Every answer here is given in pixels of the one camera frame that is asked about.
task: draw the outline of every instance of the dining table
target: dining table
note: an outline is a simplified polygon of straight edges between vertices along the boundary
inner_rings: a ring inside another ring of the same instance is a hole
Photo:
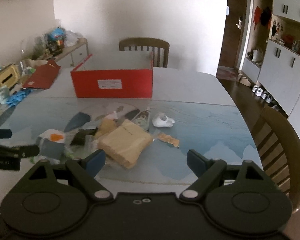
[[[10,139],[0,139],[1,145],[34,144],[46,130],[65,131],[78,113],[95,120],[113,111],[121,117],[139,109],[148,110],[151,117],[165,113],[173,118],[172,127],[157,128],[150,122],[149,133],[163,132],[178,139],[180,145],[173,147],[155,139],[131,169],[113,161],[106,162],[95,179],[114,195],[118,192],[175,192],[178,196],[197,180],[187,166],[186,154],[190,149],[228,164],[241,165],[244,160],[252,160],[262,168],[242,115],[215,76],[154,68],[151,99],[77,98],[71,70],[61,68],[49,89],[32,91],[10,114],[0,116],[0,129],[12,131]],[[0,170],[0,203],[33,165],[25,158],[21,160],[20,171]]]

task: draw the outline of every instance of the light blue table surface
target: light blue table surface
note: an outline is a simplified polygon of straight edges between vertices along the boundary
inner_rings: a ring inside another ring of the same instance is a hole
[[[78,112],[92,116],[115,111],[118,115],[138,108],[149,109],[151,116],[163,112],[176,120],[171,128],[161,132],[180,140],[175,148],[155,140],[141,153],[137,165],[130,170],[119,165],[105,165],[98,176],[122,182],[162,185],[189,185],[197,178],[186,164],[188,150],[194,149],[207,158],[220,158],[228,164],[241,164],[253,160],[262,167],[255,144],[235,106],[156,101],[145,99],[97,99],[97,98],[26,98],[12,115],[0,126],[11,129],[11,139],[0,139],[4,145],[33,144],[37,136],[48,129],[63,131]],[[157,128],[150,125],[150,133]]]

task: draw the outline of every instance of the red folder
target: red folder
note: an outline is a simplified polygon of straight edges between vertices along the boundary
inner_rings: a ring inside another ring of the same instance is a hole
[[[23,88],[49,89],[59,74],[60,66],[54,60],[36,67],[36,71],[23,84]]]

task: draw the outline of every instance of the wooden chair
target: wooden chair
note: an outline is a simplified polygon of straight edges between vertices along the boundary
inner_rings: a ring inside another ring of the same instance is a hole
[[[300,209],[300,140],[288,120],[266,106],[252,129],[265,173]]]
[[[169,57],[169,48],[170,44],[166,41],[154,39],[154,38],[128,38],[119,42],[119,50],[124,51],[125,47],[129,47],[129,51],[138,50],[138,47],[141,47],[141,50],[149,51],[149,48],[152,47],[154,53],[154,66],[155,67],[168,67],[168,57]],[[163,50],[163,62],[161,62],[161,52]]]

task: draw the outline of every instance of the sticker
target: sticker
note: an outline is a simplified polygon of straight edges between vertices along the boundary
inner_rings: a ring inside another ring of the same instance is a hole
[[[102,79],[98,80],[100,89],[122,89],[121,79]]]

